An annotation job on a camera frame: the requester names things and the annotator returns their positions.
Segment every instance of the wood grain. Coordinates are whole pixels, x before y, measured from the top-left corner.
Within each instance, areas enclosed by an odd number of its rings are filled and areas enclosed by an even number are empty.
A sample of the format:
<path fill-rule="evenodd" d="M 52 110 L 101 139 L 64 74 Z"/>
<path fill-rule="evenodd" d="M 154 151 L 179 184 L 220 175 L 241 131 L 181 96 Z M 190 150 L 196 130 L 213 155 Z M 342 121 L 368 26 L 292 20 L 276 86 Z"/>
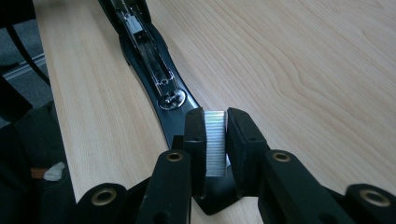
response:
<path fill-rule="evenodd" d="M 94 0 L 35 0 L 73 186 L 130 188 L 166 150 L 149 99 Z M 237 107 L 271 148 L 344 192 L 396 194 L 396 2 L 148 0 L 179 73 L 208 110 Z M 261 223 L 255 199 L 192 223 Z"/>

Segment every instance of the metal rivet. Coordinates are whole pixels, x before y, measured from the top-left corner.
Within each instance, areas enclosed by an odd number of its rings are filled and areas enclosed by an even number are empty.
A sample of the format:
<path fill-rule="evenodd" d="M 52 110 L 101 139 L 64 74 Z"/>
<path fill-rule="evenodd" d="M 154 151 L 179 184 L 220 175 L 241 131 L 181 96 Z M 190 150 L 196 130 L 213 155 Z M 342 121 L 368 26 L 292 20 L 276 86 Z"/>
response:
<path fill-rule="evenodd" d="M 166 155 L 166 159 L 168 159 L 169 161 L 181 161 L 183 160 L 183 154 L 178 152 L 169 153 L 168 155 Z"/>
<path fill-rule="evenodd" d="M 276 152 L 273 154 L 273 158 L 276 161 L 290 161 L 290 156 L 283 152 Z"/>
<path fill-rule="evenodd" d="M 389 198 L 372 189 L 361 189 L 359 195 L 367 202 L 379 207 L 390 206 Z"/>
<path fill-rule="evenodd" d="M 113 188 L 104 188 L 96 191 L 91 198 L 91 202 L 96 206 L 103 206 L 111 203 L 116 199 L 117 192 Z"/>

